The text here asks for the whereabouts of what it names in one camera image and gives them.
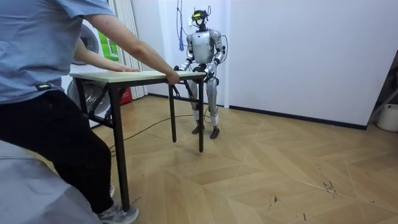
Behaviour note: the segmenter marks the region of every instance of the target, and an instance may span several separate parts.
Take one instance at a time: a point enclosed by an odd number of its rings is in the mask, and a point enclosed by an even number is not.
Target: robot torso
[[[210,63],[213,61],[215,41],[211,38],[212,30],[191,34],[192,50],[196,63]]]

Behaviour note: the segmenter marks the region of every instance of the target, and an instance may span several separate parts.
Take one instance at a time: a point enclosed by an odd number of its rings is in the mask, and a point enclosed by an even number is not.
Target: black pants
[[[111,154],[90,129],[77,105],[62,91],[0,105],[0,139],[53,162],[60,177],[76,187],[95,213],[112,206]]]

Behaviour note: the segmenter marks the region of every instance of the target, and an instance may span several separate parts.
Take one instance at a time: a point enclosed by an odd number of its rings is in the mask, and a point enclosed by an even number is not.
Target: parquet floor
[[[191,114],[176,101],[176,114]],[[166,99],[123,106],[124,137],[169,117]],[[192,117],[125,142],[136,224],[398,223],[398,138],[220,108],[221,133],[198,152]],[[113,145],[110,129],[95,129]],[[118,187],[116,160],[113,184]]]

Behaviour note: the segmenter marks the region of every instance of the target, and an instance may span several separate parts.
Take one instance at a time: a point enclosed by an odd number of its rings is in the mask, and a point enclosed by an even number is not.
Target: humanoid robot
[[[204,10],[196,10],[192,15],[192,21],[199,28],[194,34],[187,35],[188,57],[181,67],[176,66],[174,70],[186,71],[194,62],[198,64],[193,69],[193,72],[205,72],[207,77],[205,79],[207,98],[209,103],[210,119],[213,125],[213,132],[210,135],[211,139],[217,138],[220,133],[218,128],[218,107],[216,105],[217,86],[220,83],[216,78],[217,66],[224,62],[225,46],[221,40],[221,33],[217,30],[211,30],[206,27],[208,21],[208,13]],[[190,80],[188,85],[193,96],[191,98],[198,98],[197,82]],[[198,103],[191,103],[193,116],[197,121],[196,128],[192,134],[199,133],[199,105]]]

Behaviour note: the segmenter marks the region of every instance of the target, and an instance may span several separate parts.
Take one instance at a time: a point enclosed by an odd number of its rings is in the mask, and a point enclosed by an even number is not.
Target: robot leg
[[[217,86],[218,86],[217,78],[209,78],[207,81],[207,98],[209,101],[209,111],[210,111],[210,119],[211,125],[213,125],[213,132],[210,135],[211,139],[217,138],[220,130],[218,129],[218,107],[216,104],[217,100]]]
[[[195,83],[192,80],[188,81],[189,84],[189,88],[192,91],[192,95],[194,97],[195,100],[198,99],[198,86],[197,83]],[[199,133],[199,110],[198,110],[198,103],[194,103],[191,102],[191,106],[192,106],[192,113],[193,113],[193,117],[195,118],[195,121],[197,121],[197,126],[196,128],[192,131],[192,134],[198,134]]]

